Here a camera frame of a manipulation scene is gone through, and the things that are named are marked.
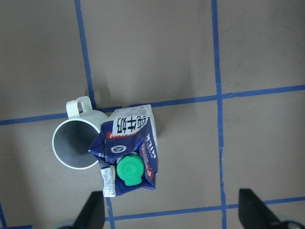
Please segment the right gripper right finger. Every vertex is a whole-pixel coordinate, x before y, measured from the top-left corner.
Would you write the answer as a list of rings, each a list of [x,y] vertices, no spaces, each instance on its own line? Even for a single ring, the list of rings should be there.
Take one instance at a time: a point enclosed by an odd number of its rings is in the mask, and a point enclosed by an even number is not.
[[[286,224],[249,188],[239,189],[238,217],[244,229],[286,228]]]

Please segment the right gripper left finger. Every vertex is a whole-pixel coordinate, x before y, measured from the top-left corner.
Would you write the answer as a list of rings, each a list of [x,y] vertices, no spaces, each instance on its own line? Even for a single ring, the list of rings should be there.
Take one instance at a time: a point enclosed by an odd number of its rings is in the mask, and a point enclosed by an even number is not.
[[[72,229],[102,229],[105,223],[102,191],[93,191],[72,225]]]

